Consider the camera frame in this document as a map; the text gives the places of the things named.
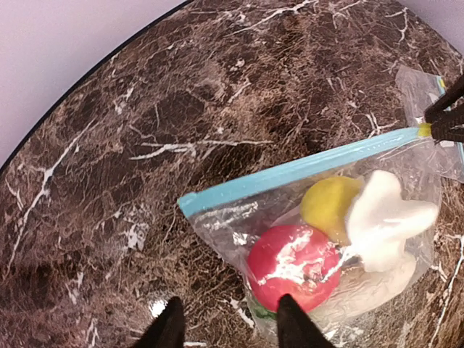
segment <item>black clamp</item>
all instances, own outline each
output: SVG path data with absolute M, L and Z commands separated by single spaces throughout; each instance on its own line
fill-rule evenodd
M 431 124 L 433 139 L 464 143 L 464 104 L 450 109 L 463 96 L 464 75 L 426 110 L 426 122 Z

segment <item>marble table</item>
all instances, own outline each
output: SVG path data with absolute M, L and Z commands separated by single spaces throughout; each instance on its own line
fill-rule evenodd
M 405 127 L 400 64 L 448 83 L 463 69 L 390 0 L 201 0 L 149 26 L 1 170 L 0 345 L 124 347 L 177 294 L 191 346 L 266 347 L 241 277 L 176 199 Z M 462 343 L 464 196 L 444 185 L 436 266 L 339 347 Z

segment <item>yellow ball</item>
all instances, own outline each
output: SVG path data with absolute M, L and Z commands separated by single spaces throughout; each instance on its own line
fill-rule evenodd
M 318 181 L 303 196 L 300 204 L 303 220 L 324 232 L 332 241 L 349 245 L 344 219 L 362 186 L 361 180 L 346 176 Z

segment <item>white wall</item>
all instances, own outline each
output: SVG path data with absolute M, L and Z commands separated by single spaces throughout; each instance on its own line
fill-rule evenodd
M 183 0 L 0 0 L 0 167 L 71 85 Z M 402 0 L 464 52 L 464 0 Z

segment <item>blue zipper seal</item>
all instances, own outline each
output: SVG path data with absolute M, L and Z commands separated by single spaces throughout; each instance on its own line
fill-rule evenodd
M 288 185 L 327 170 L 404 146 L 417 140 L 418 128 L 403 128 L 192 192 L 178 200 L 186 218 L 239 199 Z

